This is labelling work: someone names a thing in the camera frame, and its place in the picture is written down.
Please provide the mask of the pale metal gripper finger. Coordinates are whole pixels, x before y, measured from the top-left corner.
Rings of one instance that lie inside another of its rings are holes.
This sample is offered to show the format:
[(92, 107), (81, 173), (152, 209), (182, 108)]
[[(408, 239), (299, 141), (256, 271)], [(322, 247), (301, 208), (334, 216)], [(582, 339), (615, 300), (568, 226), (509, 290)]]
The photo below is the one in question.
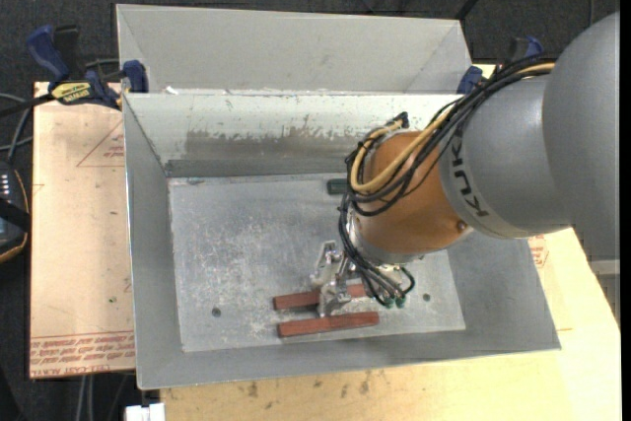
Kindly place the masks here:
[(336, 241), (327, 241), (322, 247), (310, 274), (312, 286), (325, 286), (335, 283), (342, 261), (342, 251)]
[(332, 316), (352, 300), (345, 284), (324, 284), (319, 288), (316, 312), (320, 317)]

